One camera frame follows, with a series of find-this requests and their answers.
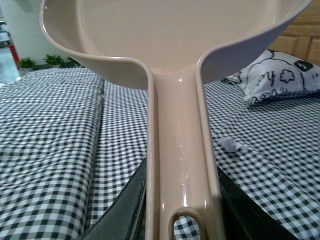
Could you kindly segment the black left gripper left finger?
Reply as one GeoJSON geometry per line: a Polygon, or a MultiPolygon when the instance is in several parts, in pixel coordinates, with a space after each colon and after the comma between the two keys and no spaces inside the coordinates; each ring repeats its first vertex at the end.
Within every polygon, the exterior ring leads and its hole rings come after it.
{"type": "Polygon", "coordinates": [[[139,240],[146,208],[144,159],[116,200],[84,235],[86,240],[139,240]]]}

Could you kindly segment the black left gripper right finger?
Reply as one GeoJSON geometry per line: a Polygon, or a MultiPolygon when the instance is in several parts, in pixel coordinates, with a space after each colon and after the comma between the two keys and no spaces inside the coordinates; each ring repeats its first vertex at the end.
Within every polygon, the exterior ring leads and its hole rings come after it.
{"type": "Polygon", "coordinates": [[[292,233],[264,212],[230,177],[217,169],[223,220],[228,240],[296,240],[292,233]]]}

